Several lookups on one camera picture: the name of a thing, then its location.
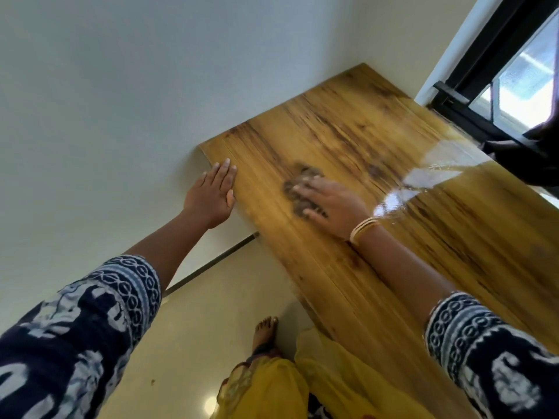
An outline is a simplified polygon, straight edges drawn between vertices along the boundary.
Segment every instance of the patterned sleeve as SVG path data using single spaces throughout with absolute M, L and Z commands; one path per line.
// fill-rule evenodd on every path
M 543 418 L 559 411 L 559 357 L 469 294 L 440 302 L 424 338 L 482 417 Z
M 160 303 L 157 273 L 138 256 L 40 303 L 0 338 L 0 417 L 94 418 Z

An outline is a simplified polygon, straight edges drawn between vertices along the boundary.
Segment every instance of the window frame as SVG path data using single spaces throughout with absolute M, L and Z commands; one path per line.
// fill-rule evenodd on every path
M 534 129 L 526 134 L 513 129 L 505 131 L 495 126 L 492 120 L 473 111 L 470 104 L 558 8 L 559 0 L 503 0 L 447 81 L 435 85 L 439 92 L 430 107 L 480 142 L 514 140 L 548 159 L 550 153 L 537 144 L 537 132 Z M 559 113 L 557 86 L 556 79 L 552 116 Z

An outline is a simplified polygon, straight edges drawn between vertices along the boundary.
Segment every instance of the wooden plank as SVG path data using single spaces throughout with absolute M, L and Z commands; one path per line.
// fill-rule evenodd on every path
M 292 213 L 282 183 L 295 160 L 353 189 L 422 259 L 559 352 L 559 212 L 368 66 L 200 147 L 238 165 L 240 205 L 316 320 L 435 416 L 476 417 L 374 271 Z

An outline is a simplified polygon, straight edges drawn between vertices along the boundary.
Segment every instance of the tiled floor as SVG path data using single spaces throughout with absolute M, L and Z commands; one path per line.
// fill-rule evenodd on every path
M 255 324 L 274 315 L 278 345 L 292 355 L 312 322 L 256 239 L 166 298 L 99 418 L 207 418 L 206 402 L 250 355 Z

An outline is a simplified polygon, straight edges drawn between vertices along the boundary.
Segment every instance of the gold bangle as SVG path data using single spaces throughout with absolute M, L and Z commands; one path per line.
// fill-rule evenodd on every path
M 351 235 L 349 236 L 349 242 L 353 245 L 358 245 L 357 237 L 362 234 L 365 230 L 369 229 L 372 226 L 378 225 L 378 220 L 372 217 L 365 219 L 351 231 Z

